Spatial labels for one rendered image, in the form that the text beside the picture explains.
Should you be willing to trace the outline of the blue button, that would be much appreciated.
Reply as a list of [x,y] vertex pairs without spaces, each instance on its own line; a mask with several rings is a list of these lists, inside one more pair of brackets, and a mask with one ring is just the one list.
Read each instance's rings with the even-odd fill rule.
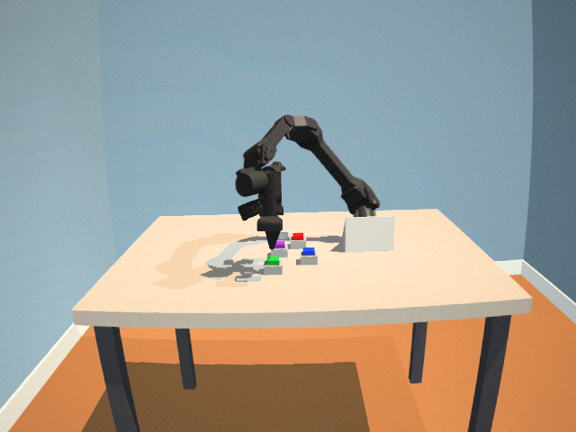
[[300,251],[301,266],[317,266],[318,265],[318,251],[314,247],[304,247]]

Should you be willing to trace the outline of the red button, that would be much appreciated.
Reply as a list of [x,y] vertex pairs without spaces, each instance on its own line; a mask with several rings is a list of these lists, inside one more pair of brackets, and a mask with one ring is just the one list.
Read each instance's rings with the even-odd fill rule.
[[303,233],[293,233],[291,237],[291,249],[303,249],[306,247],[306,236],[303,236]]

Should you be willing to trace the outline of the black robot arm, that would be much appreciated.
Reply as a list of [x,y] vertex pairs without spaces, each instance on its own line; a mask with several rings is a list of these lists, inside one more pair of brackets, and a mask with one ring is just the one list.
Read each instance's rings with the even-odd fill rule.
[[[281,171],[286,170],[286,167],[279,161],[274,161],[270,166],[264,165],[274,158],[276,146],[284,136],[296,142],[302,149],[311,151],[331,173],[340,184],[341,197],[353,217],[377,217],[376,209],[380,207],[380,201],[371,186],[363,179],[353,176],[343,166],[324,141],[321,128],[315,120],[304,115],[284,115],[258,143],[243,153],[243,168],[235,172],[235,188],[239,195],[247,197],[282,190]],[[262,216],[263,211],[262,201],[258,199],[238,207],[243,221],[258,214],[259,217],[265,217]]]

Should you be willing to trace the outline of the green button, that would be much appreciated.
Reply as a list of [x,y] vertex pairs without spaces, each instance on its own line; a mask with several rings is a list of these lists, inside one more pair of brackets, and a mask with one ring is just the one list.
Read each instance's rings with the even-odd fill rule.
[[279,256],[268,256],[264,262],[264,276],[283,275],[283,260]]

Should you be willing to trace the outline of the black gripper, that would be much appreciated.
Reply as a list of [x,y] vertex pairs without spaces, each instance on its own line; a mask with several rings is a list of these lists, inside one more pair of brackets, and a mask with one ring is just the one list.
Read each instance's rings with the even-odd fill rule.
[[283,220],[279,216],[284,216],[282,206],[282,190],[277,192],[262,192],[258,196],[262,201],[264,211],[257,220],[256,231],[264,231],[269,249],[274,249],[280,232],[283,230]]

